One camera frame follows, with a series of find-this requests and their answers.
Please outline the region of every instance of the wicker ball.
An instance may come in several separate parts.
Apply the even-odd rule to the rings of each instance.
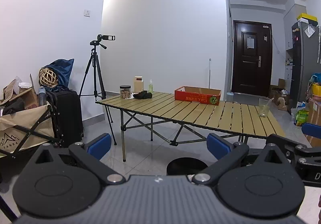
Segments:
[[[39,70],[39,84],[53,88],[58,85],[58,78],[53,70],[41,68]]]

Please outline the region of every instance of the green snack bag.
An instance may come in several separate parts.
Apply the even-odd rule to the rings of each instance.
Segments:
[[[296,116],[294,125],[296,126],[302,126],[303,123],[305,123],[308,119],[309,111],[307,110],[298,110]]]

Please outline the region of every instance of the mountain logo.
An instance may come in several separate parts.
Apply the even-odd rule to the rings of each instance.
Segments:
[[[4,136],[1,139],[0,146],[2,146],[3,148],[9,148],[11,146],[18,144],[17,141],[19,141],[17,137],[14,137],[13,135],[11,135],[10,137],[8,134],[4,133]]]

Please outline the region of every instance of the round disc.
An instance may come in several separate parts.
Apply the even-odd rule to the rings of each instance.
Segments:
[[[231,209],[260,219],[296,213],[305,194],[297,173],[275,163],[231,170],[219,179],[217,191]]]
[[[43,218],[60,218],[86,209],[100,192],[98,178],[72,166],[44,165],[28,178],[18,179],[13,197],[22,212]]]

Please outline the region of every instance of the black trash bin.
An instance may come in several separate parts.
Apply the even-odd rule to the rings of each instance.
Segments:
[[[199,159],[183,157],[168,163],[166,175],[189,175],[197,174],[207,168],[206,163]]]

